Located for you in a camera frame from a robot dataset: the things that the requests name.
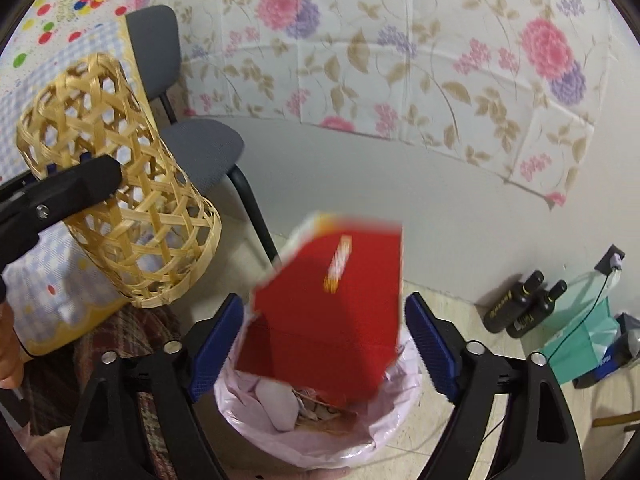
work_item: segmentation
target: white wall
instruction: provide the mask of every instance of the white wall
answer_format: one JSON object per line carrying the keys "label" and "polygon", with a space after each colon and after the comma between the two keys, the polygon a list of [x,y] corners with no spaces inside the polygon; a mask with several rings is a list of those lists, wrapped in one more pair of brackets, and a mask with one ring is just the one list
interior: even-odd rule
{"label": "white wall", "polygon": [[[625,34],[614,38],[604,113],[563,208],[416,146],[289,121],[222,121],[246,142],[240,167],[274,232],[315,210],[400,221],[404,278],[475,303],[533,268],[570,282],[615,243],[627,258],[612,303],[640,314],[640,47],[615,25]],[[214,194],[222,211],[229,196]]]}

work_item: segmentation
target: gray chair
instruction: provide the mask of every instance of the gray chair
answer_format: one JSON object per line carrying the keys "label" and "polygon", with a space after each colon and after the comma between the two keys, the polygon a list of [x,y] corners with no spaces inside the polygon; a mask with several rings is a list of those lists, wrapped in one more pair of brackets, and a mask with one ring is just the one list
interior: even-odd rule
{"label": "gray chair", "polygon": [[166,95],[180,76],[178,22],[167,6],[153,6],[127,15],[127,28],[140,79],[149,101],[160,99],[171,126],[160,137],[193,185],[205,194],[228,176],[270,261],[278,256],[249,183],[236,162],[244,150],[242,137],[226,124],[192,118],[178,122]]}

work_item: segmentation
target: floor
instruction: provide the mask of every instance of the floor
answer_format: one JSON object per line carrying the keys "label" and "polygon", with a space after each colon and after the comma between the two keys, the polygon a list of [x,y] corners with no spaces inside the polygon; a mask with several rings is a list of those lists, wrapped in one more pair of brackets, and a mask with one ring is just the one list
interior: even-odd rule
{"label": "floor", "polygon": [[[285,239],[275,237],[278,248]],[[229,292],[248,300],[251,287],[268,269],[268,261],[251,227],[244,222],[223,217],[222,238],[218,252],[206,274],[187,295],[174,303],[185,330],[197,320],[212,316]],[[465,301],[448,298],[412,283],[404,282],[403,294],[418,291],[437,317],[455,323],[466,339],[482,340],[494,353],[523,357],[517,340],[504,334],[492,335],[482,327],[476,308]],[[589,390],[575,390],[566,384],[562,390],[569,404],[583,448],[588,480],[597,480],[610,467],[623,449],[629,434],[623,428],[591,428],[597,416],[617,415],[640,409],[640,367],[619,372]],[[268,472],[284,472],[291,466],[261,452],[226,425],[212,399],[204,399],[196,407],[202,427],[222,463],[235,468],[251,468]],[[506,398],[494,402],[488,429],[504,415]],[[388,446],[380,450],[372,462],[355,468],[349,480],[389,479],[415,480],[433,452],[446,425],[452,405],[436,393],[428,378],[422,397],[408,420]],[[486,477],[497,445],[495,431],[482,445],[472,480]]]}

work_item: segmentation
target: silver bolt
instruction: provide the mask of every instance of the silver bolt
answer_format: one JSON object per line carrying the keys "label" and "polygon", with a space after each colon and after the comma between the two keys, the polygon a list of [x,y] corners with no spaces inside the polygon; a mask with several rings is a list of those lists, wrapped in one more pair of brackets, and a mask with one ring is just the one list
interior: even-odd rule
{"label": "silver bolt", "polygon": [[164,344],[162,350],[164,350],[166,354],[177,354],[182,350],[182,343],[180,341],[169,341]]}
{"label": "silver bolt", "polygon": [[469,341],[466,344],[466,349],[473,355],[482,355],[485,350],[484,345],[479,341]]}
{"label": "silver bolt", "polygon": [[104,354],[102,354],[102,362],[106,365],[110,365],[111,363],[113,363],[116,359],[118,358],[118,354],[116,354],[116,352],[114,352],[113,350],[109,350],[108,352],[105,352]]}
{"label": "silver bolt", "polygon": [[44,220],[47,216],[49,216],[49,208],[44,204],[40,204],[36,208],[36,215],[40,220]]}
{"label": "silver bolt", "polygon": [[538,365],[538,366],[546,365],[546,357],[544,356],[544,354],[541,354],[540,352],[533,352],[533,354],[530,355],[530,358],[531,358],[531,362],[535,365]]}

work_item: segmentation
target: woven bamboo basket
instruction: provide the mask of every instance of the woven bamboo basket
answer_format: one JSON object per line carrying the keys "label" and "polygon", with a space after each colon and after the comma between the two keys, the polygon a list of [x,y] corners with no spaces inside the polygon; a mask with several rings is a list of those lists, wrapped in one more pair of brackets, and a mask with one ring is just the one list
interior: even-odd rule
{"label": "woven bamboo basket", "polygon": [[60,73],[20,117],[17,145],[40,179],[87,152],[121,163],[116,195],[65,223],[133,305],[171,303],[209,265],[220,216],[176,164],[116,59],[92,54]]}

